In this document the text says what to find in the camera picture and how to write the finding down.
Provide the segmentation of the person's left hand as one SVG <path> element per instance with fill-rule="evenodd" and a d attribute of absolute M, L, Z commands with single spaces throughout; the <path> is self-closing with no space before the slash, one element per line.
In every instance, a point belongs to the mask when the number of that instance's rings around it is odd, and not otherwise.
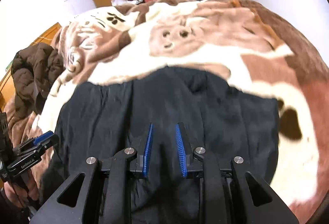
<path fill-rule="evenodd" d="M 31 198 L 33 201 L 39 199 L 39 192 L 37 188 L 37 183 L 34 179 L 34 176 L 30 170 L 27 171 L 27 183 L 28 192 L 17 185 L 16 183 L 5 182 L 4 191 L 6 197 L 9 201 L 18 208 L 25 208 L 28 206 L 28 198 Z"/>

